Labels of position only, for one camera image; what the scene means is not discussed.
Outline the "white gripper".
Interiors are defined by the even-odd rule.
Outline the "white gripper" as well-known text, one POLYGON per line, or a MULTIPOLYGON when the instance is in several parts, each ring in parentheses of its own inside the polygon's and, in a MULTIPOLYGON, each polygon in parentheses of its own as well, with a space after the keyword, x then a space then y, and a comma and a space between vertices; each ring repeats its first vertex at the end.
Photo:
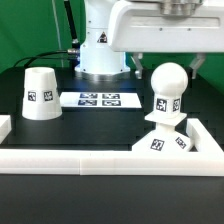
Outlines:
POLYGON ((119 0, 111 10, 108 44, 131 56, 142 78, 144 52, 197 53, 192 78, 205 53, 224 52, 224 0, 119 0))

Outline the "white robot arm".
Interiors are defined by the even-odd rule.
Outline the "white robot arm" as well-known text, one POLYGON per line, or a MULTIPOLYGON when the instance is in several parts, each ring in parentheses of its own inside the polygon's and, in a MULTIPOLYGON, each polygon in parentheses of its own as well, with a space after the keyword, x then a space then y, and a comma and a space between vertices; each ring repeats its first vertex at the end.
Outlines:
POLYGON ((207 53, 224 52, 224 0, 84 0, 86 38, 76 71, 110 79, 130 70, 130 52, 142 74, 143 53, 194 53, 198 69, 207 53))

